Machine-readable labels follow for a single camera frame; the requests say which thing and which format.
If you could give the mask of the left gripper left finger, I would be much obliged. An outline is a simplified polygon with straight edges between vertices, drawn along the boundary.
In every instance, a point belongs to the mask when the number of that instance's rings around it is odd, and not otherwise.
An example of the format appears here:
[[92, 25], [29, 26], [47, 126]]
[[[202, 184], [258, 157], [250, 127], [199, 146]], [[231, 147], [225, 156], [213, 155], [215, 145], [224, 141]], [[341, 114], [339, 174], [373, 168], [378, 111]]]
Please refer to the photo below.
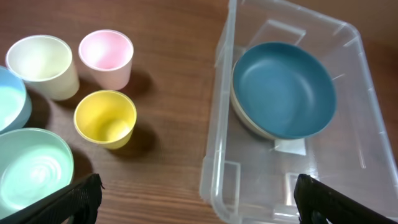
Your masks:
[[90, 174], [3, 219], [4, 224], [94, 224], [104, 189], [99, 174]]

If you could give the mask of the yellow plastic cup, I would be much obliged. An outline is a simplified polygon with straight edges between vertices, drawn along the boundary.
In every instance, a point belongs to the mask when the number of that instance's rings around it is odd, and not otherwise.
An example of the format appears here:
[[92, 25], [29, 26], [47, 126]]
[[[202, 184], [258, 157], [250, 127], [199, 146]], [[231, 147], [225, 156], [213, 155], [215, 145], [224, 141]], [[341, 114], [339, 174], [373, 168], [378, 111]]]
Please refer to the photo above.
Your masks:
[[95, 91], [77, 105], [73, 122], [81, 137], [107, 149], [119, 149], [130, 140], [137, 110], [127, 95], [114, 90]]

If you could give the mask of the light blue small bowl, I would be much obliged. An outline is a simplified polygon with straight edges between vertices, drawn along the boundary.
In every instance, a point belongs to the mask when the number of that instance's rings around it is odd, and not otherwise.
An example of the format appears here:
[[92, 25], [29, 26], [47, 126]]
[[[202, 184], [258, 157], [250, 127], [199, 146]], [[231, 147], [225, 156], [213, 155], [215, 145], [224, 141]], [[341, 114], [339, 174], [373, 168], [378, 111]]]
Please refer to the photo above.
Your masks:
[[22, 128], [32, 113], [24, 82], [1, 66], [1, 134]]

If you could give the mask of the clear plastic storage container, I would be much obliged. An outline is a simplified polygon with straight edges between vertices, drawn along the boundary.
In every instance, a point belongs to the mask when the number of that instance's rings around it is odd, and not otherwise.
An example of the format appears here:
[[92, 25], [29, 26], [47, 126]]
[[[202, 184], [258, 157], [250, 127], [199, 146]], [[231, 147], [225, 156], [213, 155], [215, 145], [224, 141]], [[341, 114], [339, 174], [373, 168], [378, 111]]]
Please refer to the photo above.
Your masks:
[[[305, 140], [306, 156], [279, 152], [248, 130], [230, 102], [231, 70], [263, 42], [297, 45], [326, 67], [337, 111]], [[374, 91], [360, 33], [351, 24], [288, 1], [230, 1], [216, 48], [200, 196], [227, 223], [297, 223], [299, 174], [397, 220], [397, 167]]]

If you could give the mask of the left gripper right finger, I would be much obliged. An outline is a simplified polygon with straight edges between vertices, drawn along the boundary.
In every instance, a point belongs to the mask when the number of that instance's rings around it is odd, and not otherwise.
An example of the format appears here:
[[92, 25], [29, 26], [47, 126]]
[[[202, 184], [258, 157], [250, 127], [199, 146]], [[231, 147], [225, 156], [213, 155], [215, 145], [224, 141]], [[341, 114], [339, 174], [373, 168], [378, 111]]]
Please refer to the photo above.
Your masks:
[[361, 205], [307, 174], [298, 175], [294, 199], [301, 224], [395, 224], [390, 218]]

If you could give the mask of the dark blue bowl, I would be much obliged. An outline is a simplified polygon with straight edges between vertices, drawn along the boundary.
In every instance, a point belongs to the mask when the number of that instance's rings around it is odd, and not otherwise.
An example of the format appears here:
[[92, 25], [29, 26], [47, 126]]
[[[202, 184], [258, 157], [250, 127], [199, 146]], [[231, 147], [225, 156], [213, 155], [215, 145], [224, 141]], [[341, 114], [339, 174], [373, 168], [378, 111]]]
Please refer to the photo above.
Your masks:
[[302, 139], [325, 129], [336, 111], [336, 91], [325, 67], [300, 47], [266, 42], [246, 51], [233, 85], [243, 110], [278, 139]]

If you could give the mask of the cream plastic bowl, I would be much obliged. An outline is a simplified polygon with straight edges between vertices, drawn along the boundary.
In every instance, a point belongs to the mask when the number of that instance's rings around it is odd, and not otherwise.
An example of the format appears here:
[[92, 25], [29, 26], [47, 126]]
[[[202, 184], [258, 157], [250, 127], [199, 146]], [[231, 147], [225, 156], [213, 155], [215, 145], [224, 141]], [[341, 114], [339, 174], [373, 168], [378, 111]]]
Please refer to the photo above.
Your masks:
[[234, 78], [234, 70], [236, 67], [236, 64], [239, 62], [239, 60], [235, 61], [232, 70], [231, 70], [231, 86], [230, 86], [230, 102], [232, 104], [232, 107], [234, 109], [234, 112], [236, 113], [236, 116], [238, 119], [243, 123], [243, 125], [248, 128], [250, 131], [253, 133], [257, 134], [258, 136], [270, 140], [276, 140], [277, 137], [271, 135], [270, 133], [264, 131], [261, 129], [258, 125], [254, 123], [254, 121], [251, 120], [251, 118], [246, 114], [246, 112], [243, 110], [243, 107], [241, 106], [235, 90], [234, 90], [234, 85], [233, 85], [233, 78]]

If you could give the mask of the mint green small bowl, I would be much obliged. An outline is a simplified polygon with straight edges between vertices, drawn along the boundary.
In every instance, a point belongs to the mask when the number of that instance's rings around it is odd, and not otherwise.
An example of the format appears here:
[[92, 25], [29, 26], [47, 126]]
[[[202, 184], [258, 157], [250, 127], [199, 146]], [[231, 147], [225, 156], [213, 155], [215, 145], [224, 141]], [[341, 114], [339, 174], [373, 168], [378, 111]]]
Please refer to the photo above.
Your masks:
[[74, 159], [69, 145], [45, 129], [1, 134], [1, 218], [69, 185]]

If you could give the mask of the cream plastic cup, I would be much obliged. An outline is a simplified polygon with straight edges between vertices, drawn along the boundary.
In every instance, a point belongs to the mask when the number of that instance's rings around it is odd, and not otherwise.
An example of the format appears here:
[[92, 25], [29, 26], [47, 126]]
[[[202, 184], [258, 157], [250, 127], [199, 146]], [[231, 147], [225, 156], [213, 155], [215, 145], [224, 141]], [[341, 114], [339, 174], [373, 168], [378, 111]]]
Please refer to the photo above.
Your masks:
[[25, 84], [56, 101], [73, 97], [80, 87], [70, 46], [51, 35], [18, 40], [7, 51], [6, 67]]

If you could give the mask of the pink plastic cup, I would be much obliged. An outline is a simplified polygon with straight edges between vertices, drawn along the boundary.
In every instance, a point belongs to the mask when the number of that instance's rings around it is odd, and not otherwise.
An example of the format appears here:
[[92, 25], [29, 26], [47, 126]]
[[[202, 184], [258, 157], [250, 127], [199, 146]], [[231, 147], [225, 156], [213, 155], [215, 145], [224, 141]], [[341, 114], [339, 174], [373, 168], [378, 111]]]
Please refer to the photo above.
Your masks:
[[81, 40], [78, 54], [101, 88], [120, 90], [129, 83], [134, 46], [125, 34], [96, 30]]

